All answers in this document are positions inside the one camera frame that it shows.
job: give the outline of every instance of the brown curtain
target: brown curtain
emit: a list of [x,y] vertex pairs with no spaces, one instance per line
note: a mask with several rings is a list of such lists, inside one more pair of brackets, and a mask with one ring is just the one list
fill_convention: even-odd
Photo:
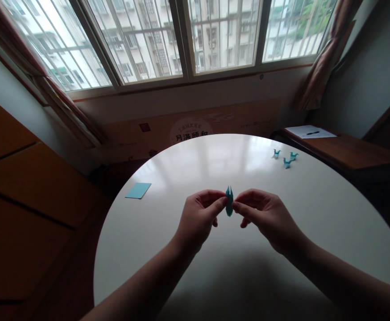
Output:
[[332,69],[338,62],[342,49],[346,44],[346,41],[343,40],[344,35],[362,1],[338,0],[329,41],[314,62],[307,79],[299,88],[293,104],[294,109],[302,111],[320,108],[321,98]]
[[69,96],[48,76],[37,54],[32,52],[0,2],[0,46],[28,75],[48,104],[74,136],[86,147],[104,144],[106,137],[77,108]]

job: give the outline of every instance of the white round table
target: white round table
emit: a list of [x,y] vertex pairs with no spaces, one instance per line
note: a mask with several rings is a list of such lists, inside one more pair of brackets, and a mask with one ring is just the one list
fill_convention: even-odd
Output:
[[[279,159],[273,149],[281,150]],[[298,152],[284,169],[283,157]],[[125,198],[136,182],[152,183],[142,199]],[[250,188],[280,196],[300,229],[316,244],[390,284],[390,228],[333,169],[286,144],[222,134],[174,145],[146,162],[116,197],[95,257],[99,304],[158,253],[174,235],[186,197],[203,189],[234,197]],[[218,216],[159,320],[341,318],[334,305],[273,250],[241,216]]]

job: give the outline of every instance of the paper sheet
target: paper sheet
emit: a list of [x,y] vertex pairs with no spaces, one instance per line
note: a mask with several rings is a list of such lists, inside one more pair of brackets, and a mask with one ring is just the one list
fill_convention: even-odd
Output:
[[302,139],[336,137],[336,135],[312,125],[288,127],[286,129]]
[[136,183],[126,198],[142,198],[152,183]]

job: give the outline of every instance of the paper crane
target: paper crane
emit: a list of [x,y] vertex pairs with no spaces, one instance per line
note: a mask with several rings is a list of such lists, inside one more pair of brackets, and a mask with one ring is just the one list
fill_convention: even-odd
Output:
[[293,152],[290,152],[290,160],[294,161],[296,159],[296,156],[298,155],[299,155],[298,153],[294,154]]
[[226,204],[226,214],[228,214],[229,217],[232,215],[232,202],[234,201],[234,194],[232,194],[232,187],[228,186],[228,189],[226,190],[226,197],[228,198],[228,203]]
[[286,159],[284,158],[284,168],[286,168],[286,169],[289,168],[291,162],[293,162],[293,160],[286,161]]
[[275,148],[274,148],[274,157],[277,159],[278,158],[278,154],[280,153],[281,151],[276,151]]

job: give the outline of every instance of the window glass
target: window glass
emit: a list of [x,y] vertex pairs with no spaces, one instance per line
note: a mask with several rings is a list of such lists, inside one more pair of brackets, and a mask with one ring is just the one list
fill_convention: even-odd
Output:
[[118,66],[132,66],[129,71],[119,68],[124,82],[138,82],[147,79],[161,79],[169,76],[181,76],[182,66],[178,60],[174,68],[173,57],[179,56],[176,35],[170,7],[161,0],[119,0],[124,11],[113,14],[114,8],[106,6],[107,14],[101,14],[96,3],[89,4],[96,22]]
[[64,91],[111,85],[68,0],[3,0],[3,5]]
[[336,0],[272,0],[263,62],[319,51]]
[[[260,21],[259,1],[187,1],[196,73],[254,64]],[[201,56],[207,57],[203,63]]]

